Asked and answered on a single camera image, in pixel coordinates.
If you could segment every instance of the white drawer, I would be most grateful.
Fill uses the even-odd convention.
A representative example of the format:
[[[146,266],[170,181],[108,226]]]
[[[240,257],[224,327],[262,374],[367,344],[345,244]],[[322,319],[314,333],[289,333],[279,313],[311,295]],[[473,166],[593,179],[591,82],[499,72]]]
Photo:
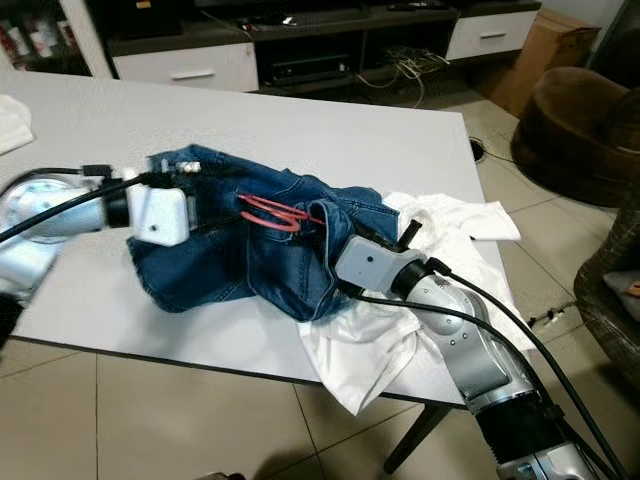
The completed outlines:
[[[113,61],[122,80],[237,92],[258,89],[251,43],[126,55]]]
[[[447,60],[520,50],[537,11],[461,18],[456,22]]]

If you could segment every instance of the cardboard box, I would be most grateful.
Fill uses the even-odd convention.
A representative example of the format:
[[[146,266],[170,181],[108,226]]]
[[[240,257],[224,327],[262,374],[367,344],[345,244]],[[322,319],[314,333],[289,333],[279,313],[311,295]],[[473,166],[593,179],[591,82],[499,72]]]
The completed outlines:
[[[598,27],[541,8],[515,63],[480,69],[473,86],[519,118],[544,72],[554,67],[582,66],[599,31]]]

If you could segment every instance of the brown chair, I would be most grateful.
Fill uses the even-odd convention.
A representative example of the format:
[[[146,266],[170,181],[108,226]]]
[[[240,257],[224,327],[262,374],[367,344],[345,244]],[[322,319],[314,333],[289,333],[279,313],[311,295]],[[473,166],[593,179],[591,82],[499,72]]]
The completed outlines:
[[[603,276],[640,270],[640,175],[636,175],[600,249],[576,276],[573,290],[582,319],[607,356],[640,391],[640,323],[624,309]]]
[[[547,71],[511,143],[536,183],[583,202],[617,207],[640,165],[640,89],[590,70]]]

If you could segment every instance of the table leg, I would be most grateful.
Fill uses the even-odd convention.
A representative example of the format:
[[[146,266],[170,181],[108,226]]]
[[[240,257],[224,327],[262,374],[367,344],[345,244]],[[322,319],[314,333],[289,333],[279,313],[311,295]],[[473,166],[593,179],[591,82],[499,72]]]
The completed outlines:
[[[440,421],[447,416],[449,410],[451,409],[448,407],[431,407],[425,405],[424,410],[416,419],[415,423],[402,440],[400,440],[400,443],[391,455],[389,455],[386,462],[384,462],[384,471],[386,473],[395,472],[396,469],[402,465],[402,462],[411,455],[411,452],[420,445],[420,442],[429,435],[429,432],[436,428]]]

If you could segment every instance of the tile floor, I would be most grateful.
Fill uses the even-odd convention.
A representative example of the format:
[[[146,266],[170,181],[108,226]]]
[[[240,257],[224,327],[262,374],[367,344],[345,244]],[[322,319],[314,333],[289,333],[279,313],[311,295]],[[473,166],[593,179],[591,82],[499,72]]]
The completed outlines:
[[[428,98],[458,111],[471,136],[510,158],[517,121],[472,91]],[[522,232],[500,245],[526,317],[573,298],[576,270],[615,218],[524,178],[513,164],[478,166],[487,200],[499,200]],[[537,334],[575,382],[630,471],[640,472],[640,402],[624,395],[575,308]],[[552,394],[577,421],[541,365]],[[12,341],[0,364],[0,476],[15,479],[192,480],[241,470],[248,479],[373,480],[420,412],[376,400],[360,417],[322,389],[143,363]],[[449,415],[390,478],[495,478],[493,459],[466,412]]]

